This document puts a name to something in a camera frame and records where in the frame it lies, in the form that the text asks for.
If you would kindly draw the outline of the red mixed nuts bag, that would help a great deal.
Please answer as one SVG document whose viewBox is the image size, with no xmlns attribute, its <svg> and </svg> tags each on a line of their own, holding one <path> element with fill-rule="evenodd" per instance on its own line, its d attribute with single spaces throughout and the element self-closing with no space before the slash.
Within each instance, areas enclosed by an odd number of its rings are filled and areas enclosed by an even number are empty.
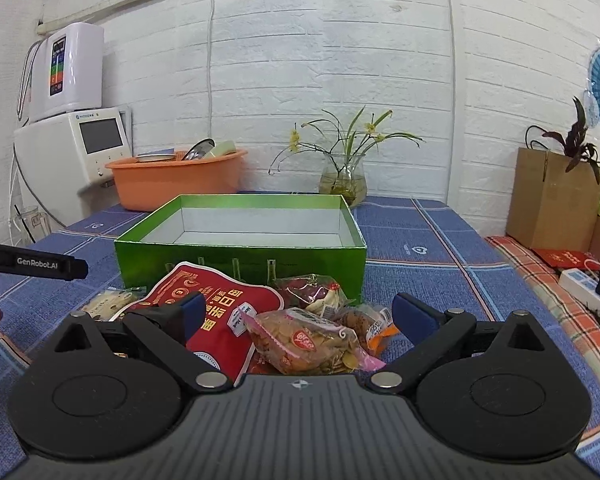
<svg viewBox="0 0 600 480">
<path fill-rule="evenodd" d="M 183 327 L 173 338 L 232 382 L 239 382 L 254 355 L 242 318 L 283 307 L 283 297 L 271 287 L 249 285 L 208 266 L 184 261 L 158 281 L 147 296 L 129 304 L 114 318 L 147 309 L 169 313 L 180 308 L 178 322 Z"/>
</svg>

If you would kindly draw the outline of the clear bag of broad beans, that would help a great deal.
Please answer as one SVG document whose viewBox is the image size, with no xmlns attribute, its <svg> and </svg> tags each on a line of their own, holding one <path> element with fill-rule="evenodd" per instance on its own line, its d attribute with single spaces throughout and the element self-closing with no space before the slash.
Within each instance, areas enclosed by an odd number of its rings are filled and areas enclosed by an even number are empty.
<svg viewBox="0 0 600 480">
<path fill-rule="evenodd" d="M 363 349 L 352 328 L 307 310 L 240 316 L 254 348 L 283 375 L 370 373 L 385 366 Z"/>
</svg>

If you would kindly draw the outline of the orange walnut snack bag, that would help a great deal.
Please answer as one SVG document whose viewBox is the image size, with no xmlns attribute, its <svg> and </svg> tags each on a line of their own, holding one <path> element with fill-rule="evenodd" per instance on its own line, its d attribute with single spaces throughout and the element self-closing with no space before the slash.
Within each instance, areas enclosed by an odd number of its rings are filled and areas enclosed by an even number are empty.
<svg viewBox="0 0 600 480">
<path fill-rule="evenodd" d="M 371 356 L 380 356 L 390 340 L 399 333 L 391 311 L 385 307 L 376 309 L 369 304 L 359 304 L 342 308 L 335 321 L 354 330 L 358 342 Z"/>
</svg>

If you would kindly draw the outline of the pale cracker snack packet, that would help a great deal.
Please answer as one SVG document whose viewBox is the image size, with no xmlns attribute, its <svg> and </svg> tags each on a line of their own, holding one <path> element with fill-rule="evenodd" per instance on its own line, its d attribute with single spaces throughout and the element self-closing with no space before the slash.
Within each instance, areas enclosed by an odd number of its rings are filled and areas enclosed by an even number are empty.
<svg viewBox="0 0 600 480">
<path fill-rule="evenodd" d="M 124 308 L 139 300 L 145 294 L 145 287 L 108 287 L 91 300 L 88 300 L 86 304 L 80 307 L 80 310 L 86 312 L 95 321 L 109 322 Z"/>
</svg>

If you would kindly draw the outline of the white screen appliance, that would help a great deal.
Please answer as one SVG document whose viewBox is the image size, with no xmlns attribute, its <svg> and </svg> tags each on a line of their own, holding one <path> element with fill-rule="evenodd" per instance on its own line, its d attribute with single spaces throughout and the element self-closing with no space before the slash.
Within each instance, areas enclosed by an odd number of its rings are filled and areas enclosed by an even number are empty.
<svg viewBox="0 0 600 480">
<path fill-rule="evenodd" d="M 119 203 L 110 162 L 131 156 L 123 107 L 95 108 L 32 122 L 15 131 L 23 203 L 54 231 Z"/>
</svg>

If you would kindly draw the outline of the red dates snack bag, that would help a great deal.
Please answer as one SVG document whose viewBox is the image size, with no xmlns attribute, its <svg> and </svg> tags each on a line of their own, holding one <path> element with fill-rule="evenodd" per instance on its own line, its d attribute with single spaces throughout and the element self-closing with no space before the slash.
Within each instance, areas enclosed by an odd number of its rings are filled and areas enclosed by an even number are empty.
<svg viewBox="0 0 600 480">
<path fill-rule="evenodd" d="M 351 303 L 341 286 L 328 275 L 278 278 L 273 285 L 283 297 L 286 308 L 307 310 L 320 318 L 333 318 Z"/>
</svg>

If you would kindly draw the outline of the green cardboard box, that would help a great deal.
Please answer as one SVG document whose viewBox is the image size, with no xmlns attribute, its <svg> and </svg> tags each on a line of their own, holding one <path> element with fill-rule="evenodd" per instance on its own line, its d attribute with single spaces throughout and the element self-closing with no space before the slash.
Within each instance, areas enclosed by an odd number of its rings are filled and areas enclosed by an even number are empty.
<svg viewBox="0 0 600 480">
<path fill-rule="evenodd" d="M 195 194 L 167 202 L 114 242 L 125 285 L 151 287 L 181 262 L 237 281 L 321 274 L 362 298 L 367 246 L 346 201 L 323 194 Z"/>
</svg>

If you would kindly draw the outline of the orange plastic basin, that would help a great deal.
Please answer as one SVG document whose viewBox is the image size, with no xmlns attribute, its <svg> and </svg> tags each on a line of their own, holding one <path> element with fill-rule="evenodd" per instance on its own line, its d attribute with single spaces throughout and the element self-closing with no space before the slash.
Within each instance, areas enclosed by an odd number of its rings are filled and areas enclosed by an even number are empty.
<svg viewBox="0 0 600 480">
<path fill-rule="evenodd" d="M 140 162 L 136 157 L 106 165 L 114 177 L 120 204 L 127 210 L 154 211 L 187 194 L 234 194 L 239 190 L 246 150 L 208 159 Z"/>
</svg>

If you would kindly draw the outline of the red booklet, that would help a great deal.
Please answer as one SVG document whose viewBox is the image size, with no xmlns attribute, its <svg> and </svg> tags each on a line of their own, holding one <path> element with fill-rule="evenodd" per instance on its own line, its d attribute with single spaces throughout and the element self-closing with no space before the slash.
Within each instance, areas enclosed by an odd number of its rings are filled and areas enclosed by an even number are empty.
<svg viewBox="0 0 600 480">
<path fill-rule="evenodd" d="M 600 270 L 600 262 L 592 258 L 587 252 L 562 249 L 535 249 L 534 253 L 550 268 L 555 270 Z"/>
</svg>

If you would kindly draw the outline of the white power strip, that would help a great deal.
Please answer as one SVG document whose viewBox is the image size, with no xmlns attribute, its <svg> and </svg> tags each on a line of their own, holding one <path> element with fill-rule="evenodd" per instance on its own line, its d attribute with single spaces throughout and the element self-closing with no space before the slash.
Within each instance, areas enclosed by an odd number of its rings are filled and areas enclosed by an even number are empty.
<svg viewBox="0 0 600 480">
<path fill-rule="evenodd" d="M 579 269 L 565 270 L 560 274 L 558 283 L 600 318 L 600 295 L 595 292 L 597 282 L 588 274 Z"/>
</svg>

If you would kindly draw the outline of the brown cardboard box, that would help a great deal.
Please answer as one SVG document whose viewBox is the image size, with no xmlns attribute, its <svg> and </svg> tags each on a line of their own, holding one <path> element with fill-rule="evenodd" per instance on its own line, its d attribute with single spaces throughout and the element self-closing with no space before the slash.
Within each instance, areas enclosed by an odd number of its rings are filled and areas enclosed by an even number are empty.
<svg viewBox="0 0 600 480">
<path fill-rule="evenodd" d="M 520 148 L 506 234 L 531 249 L 585 252 L 600 206 L 600 170 L 551 151 Z"/>
</svg>

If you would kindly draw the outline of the steel bowl in basin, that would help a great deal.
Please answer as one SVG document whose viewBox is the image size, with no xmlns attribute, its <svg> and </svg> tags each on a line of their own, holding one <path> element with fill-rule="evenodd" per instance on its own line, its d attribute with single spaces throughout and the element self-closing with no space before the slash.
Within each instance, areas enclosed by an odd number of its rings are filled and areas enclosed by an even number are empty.
<svg viewBox="0 0 600 480">
<path fill-rule="evenodd" d="M 210 153 L 215 147 L 215 142 L 211 138 L 205 138 L 193 145 L 183 156 L 183 160 L 202 159 Z"/>
</svg>

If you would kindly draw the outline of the green plate in basin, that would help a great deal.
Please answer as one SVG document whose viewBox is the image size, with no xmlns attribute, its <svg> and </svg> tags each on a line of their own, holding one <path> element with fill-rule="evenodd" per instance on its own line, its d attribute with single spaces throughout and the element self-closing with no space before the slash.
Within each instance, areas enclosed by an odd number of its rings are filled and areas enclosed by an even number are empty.
<svg viewBox="0 0 600 480">
<path fill-rule="evenodd" d="M 212 159 L 223 157 L 225 155 L 233 154 L 236 152 L 236 145 L 231 140 L 226 140 L 215 144 L 215 146 L 204 155 L 204 159 Z"/>
</svg>

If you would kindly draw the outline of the white water purifier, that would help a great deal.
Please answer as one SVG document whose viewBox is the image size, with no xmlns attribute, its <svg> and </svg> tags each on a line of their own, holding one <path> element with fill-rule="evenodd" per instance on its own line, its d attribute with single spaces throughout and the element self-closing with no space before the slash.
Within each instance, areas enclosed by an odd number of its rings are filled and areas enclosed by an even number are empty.
<svg viewBox="0 0 600 480">
<path fill-rule="evenodd" d="M 102 106 L 102 26 L 73 23 L 42 41 L 32 68 L 29 122 Z"/>
</svg>

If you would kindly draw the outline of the dark red leafy plant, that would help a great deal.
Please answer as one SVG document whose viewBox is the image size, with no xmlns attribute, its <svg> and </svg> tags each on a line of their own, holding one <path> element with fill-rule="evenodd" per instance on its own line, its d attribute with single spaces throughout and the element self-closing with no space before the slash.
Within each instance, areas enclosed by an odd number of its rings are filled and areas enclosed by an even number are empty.
<svg viewBox="0 0 600 480">
<path fill-rule="evenodd" d="M 546 130 L 538 125 L 530 125 L 524 132 L 524 145 L 529 150 L 535 150 L 536 148 L 547 152 L 550 150 L 542 141 L 530 138 L 530 132 L 538 130 L 543 138 L 557 142 L 562 148 L 562 154 L 569 159 L 565 169 L 566 174 L 575 170 L 577 166 L 585 164 L 592 169 L 596 183 L 600 184 L 600 154 L 598 154 L 597 146 L 586 140 L 588 122 L 586 121 L 585 110 L 581 100 L 576 96 L 572 100 L 577 118 L 566 134 Z"/>
</svg>

